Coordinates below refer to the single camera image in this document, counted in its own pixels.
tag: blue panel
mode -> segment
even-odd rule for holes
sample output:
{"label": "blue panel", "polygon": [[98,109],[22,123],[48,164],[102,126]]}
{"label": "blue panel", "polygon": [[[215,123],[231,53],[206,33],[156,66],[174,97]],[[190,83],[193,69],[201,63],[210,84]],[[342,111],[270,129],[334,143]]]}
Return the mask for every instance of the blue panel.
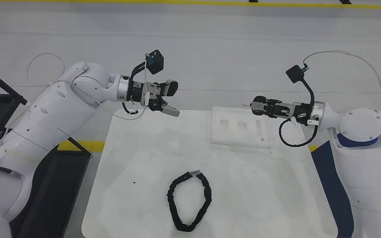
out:
{"label": "blue panel", "polygon": [[339,133],[338,139],[339,139],[340,144],[344,147],[361,147],[361,146],[373,145],[378,141],[379,138],[377,137],[377,138],[375,138],[373,140],[369,140],[367,142],[356,142],[354,140],[347,139],[345,136],[343,136],[341,133]]}
{"label": "blue panel", "polygon": [[336,172],[330,143],[314,150],[312,158],[338,227],[338,237],[351,237],[354,230],[351,204]]}

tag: navy blue strip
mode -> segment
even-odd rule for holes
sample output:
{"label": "navy blue strip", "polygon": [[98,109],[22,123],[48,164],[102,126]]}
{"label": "navy blue strip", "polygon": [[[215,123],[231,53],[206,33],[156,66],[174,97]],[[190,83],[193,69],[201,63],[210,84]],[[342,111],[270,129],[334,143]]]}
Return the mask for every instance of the navy blue strip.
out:
{"label": "navy blue strip", "polygon": [[338,237],[349,238],[354,229],[351,204],[336,172],[330,143],[314,150],[312,158],[338,227]]}

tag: white cable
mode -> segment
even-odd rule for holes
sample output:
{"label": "white cable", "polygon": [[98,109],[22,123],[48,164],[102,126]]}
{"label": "white cable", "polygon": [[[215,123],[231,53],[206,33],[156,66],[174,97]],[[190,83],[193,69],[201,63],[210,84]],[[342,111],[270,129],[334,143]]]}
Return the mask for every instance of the white cable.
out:
{"label": "white cable", "polygon": [[45,87],[45,86],[49,86],[49,83],[48,83],[48,84],[45,84],[45,85],[36,85],[36,84],[34,84],[34,83],[31,81],[31,79],[29,78],[29,68],[30,68],[30,65],[32,64],[32,62],[33,62],[35,59],[37,59],[38,57],[40,57],[40,56],[42,56],[42,55],[53,55],[53,56],[55,56],[57,59],[59,59],[59,60],[61,61],[62,65],[63,65],[62,73],[61,73],[61,75],[60,75],[59,77],[61,77],[61,76],[65,73],[65,63],[64,63],[64,61],[61,59],[61,57],[59,57],[58,55],[55,55],[55,54],[53,54],[53,53],[49,53],[49,52],[39,54],[39,55],[35,56],[35,57],[29,62],[28,67],[27,67],[27,69],[26,69],[26,77],[27,77],[27,79],[29,80],[29,83],[30,83],[31,85],[33,85],[33,87]]}
{"label": "white cable", "polygon": [[333,51],[319,51],[319,52],[313,53],[313,54],[311,54],[311,55],[305,57],[304,60],[303,60],[303,64],[306,64],[305,61],[306,61],[309,57],[311,57],[311,56],[313,56],[313,55],[317,55],[317,54],[322,54],[322,53],[336,53],[336,54],[349,55],[349,56],[353,56],[353,57],[356,57],[356,58],[358,58],[358,59],[364,61],[364,62],[365,62],[365,63],[366,63],[366,64],[373,70],[373,72],[376,74],[376,77],[377,77],[377,79],[378,79],[378,81],[379,81],[379,84],[380,84],[380,87],[381,87],[381,79],[380,79],[379,73],[376,71],[376,69],[375,69],[375,68],[374,68],[368,61],[366,61],[364,58],[361,58],[361,57],[359,57],[358,55],[354,55],[354,54],[352,54],[352,53],[350,53],[350,52],[347,52],[347,51],[340,51],[340,50],[333,50]]}

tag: black fabric chain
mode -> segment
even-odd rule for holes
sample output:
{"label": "black fabric chain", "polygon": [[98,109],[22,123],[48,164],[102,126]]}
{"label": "black fabric chain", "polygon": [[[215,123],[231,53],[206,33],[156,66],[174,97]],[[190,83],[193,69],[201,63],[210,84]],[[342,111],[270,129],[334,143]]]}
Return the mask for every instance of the black fabric chain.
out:
{"label": "black fabric chain", "polygon": [[201,207],[200,211],[198,211],[197,216],[196,216],[195,220],[192,222],[192,224],[191,225],[183,224],[183,222],[181,221],[181,219],[177,213],[176,204],[174,203],[174,200],[173,200],[173,193],[174,193],[174,189],[176,188],[176,186],[178,184],[180,184],[180,183],[182,183],[182,182],[184,182],[184,181],[186,181],[192,177],[193,176],[190,174],[190,172],[187,172],[187,173],[184,173],[183,175],[181,175],[180,177],[178,177],[177,179],[173,180],[172,184],[169,186],[169,190],[167,193],[169,210],[170,210],[171,215],[172,215],[172,220],[173,220],[174,225],[176,226],[176,228],[179,231],[185,231],[185,232],[193,231],[196,228],[197,224],[204,217],[210,203],[212,202],[212,190],[209,186],[209,182],[208,182],[207,178],[202,173],[199,173],[196,175],[196,177],[201,180],[201,183],[204,186],[205,202],[204,202],[203,206]]}

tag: yellow floor line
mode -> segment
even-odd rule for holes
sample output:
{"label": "yellow floor line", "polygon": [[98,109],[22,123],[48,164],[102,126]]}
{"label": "yellow floor line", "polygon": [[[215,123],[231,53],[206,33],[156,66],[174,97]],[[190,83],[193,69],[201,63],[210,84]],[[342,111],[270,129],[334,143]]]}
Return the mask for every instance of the yellow floor line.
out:
{"label": "yellow floor line", "polygon": [[[90,152],[103,152],[103,149],[105,147],[105,142],[102,142],[102,141],[80,140],[78,142]],[[310,152],[316,150],[318,147],[319,146],[316,146],[316,145],[309,146]],[[58,147],[58,150],[59,151],[79,151],[79,149],[68,140],[61,143]]]}
{"label": "yellow floor line", "polygon": [[219,2],[192,0],[0,0],[0,2],[68,2],[96,4],[188,4],[188,5],[219,5],[219,6],[248,6],[248,7],[308,7],[308,8],[361,8],[381,9],[381,5],[369,4],[303,4],[288,2]]}

